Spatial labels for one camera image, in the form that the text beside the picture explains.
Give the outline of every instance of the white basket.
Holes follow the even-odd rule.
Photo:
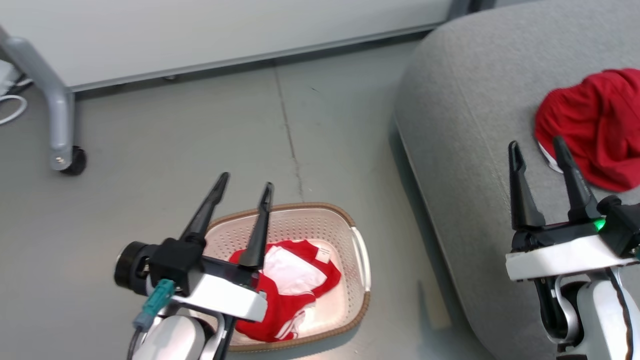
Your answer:
[[[235,251],[245,249],[256,218],[256,211],[245,211],[212,222],[204,254],[228,260]],[[298,339],[263,343],[234,333],[230,351],[274,350],[328,338],[354,328],[367,311],[371,290],[367,248],[344,210],[317,202],[274,206],[269,218],[268,242],[282,240],[308,240],[331,250],[331,261],[342,274],[340,283],[307,310]],[[200,313],[193,315],[215,328],[215,318]]]

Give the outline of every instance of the caster wheel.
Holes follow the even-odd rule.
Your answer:
[[[71,150],[71,165],[60,172],[65,175],[78,176],[82,174],[84,168],[86,168],[86,152],[80,146],[74,145]]]

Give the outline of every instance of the green led light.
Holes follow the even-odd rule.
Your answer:
[[[596,229],[600,231],[604,227],[605,221],[605,219],[599,218],[598,220],[593,221],[593,225],[596,225]]]

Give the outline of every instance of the gray cushion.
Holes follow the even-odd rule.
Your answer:
[[[603,69],[640,67],[640,1],[548,0],[448,23],[419,46],[396,120],[467,318],[498,359],[554,358],[531,283],[509,281],[507,146],[518,140],[548,223],[566,220],[563,178],[534,141],[544,96]],[[598,199],[606,192],[595,190]],[[622,196],[640,202],[640,190]],[[640,266],[624,270],[640,299]]]

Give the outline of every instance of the red clothing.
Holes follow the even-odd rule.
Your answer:
[[[282,276],[278,275],[286,274],[278,274],[278,271],[274,271],[274,274],[272,274],[273,279],[265,275],[267,274],[266,271],[260,274],[256,290],[267,294],[267,312],[261,322],[238,320],[236,330],[251,339],[265,342],[298,338],[298,327],[304,321],[305,308],[313,304],[316,298],[336,287],[342,276],[340,270],[329,260],[329,257],[322,258],[321,254],[319,254],[321,250],[307,240],[285,240],[267,244],[267,255],[273,247],[284,249],[303,261],[298,268],[289,267],[286,270],[295,271],[295,274],[299,275],[300,272],[305,271],[305,268],[308,270],[309,266],[313,266],[317,269],[316,271],[319,270],[320,274],[324,274],[324,280],[320,283],[314,282],[305,291],[300,289],[280,289],[284,290],[284,293],[280,293],[278,288],[282,287],[282,282],[279,282],[281,280],[279,277]],[[244,250],[236,251],[231,255],[229,261],[237,264],[242,253],[244,253]],[[270,265],[279,265],[268,264],[269,259],[269,256],[265,257],[265,270]]]
[[[605,70],[551,91],[536,114],[535,136],[555,158],[562,135],[584,177],[606,190],[640,184],[640,70]]]

